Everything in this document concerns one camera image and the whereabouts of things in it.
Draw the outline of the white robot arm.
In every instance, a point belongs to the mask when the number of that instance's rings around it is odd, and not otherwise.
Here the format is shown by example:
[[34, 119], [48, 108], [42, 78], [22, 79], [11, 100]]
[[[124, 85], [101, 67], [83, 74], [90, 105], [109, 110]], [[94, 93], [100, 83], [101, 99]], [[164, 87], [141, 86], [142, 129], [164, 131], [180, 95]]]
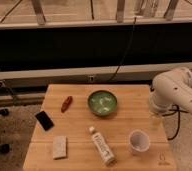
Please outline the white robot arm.
[[192, 114], [192, 71], [186, 67], [163, 72], [154, 77], [148, 105], [156, 115], [164, 115], [172, 104]]

